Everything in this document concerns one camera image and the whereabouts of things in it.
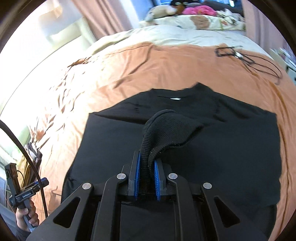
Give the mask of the person's left hand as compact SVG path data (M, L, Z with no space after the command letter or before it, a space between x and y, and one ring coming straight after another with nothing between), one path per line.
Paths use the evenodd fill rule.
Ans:
M34 202L31 201L30 199L28 200L30 204L30 208L28 209L27 207L25 208L17 208L16 209L16 224L17 226L24 231L29 232L29 226L26 223L24 217L29 217L29 223L31 226L38 226L40 221L38 218L38 214L36 213L36 207L34 205Z

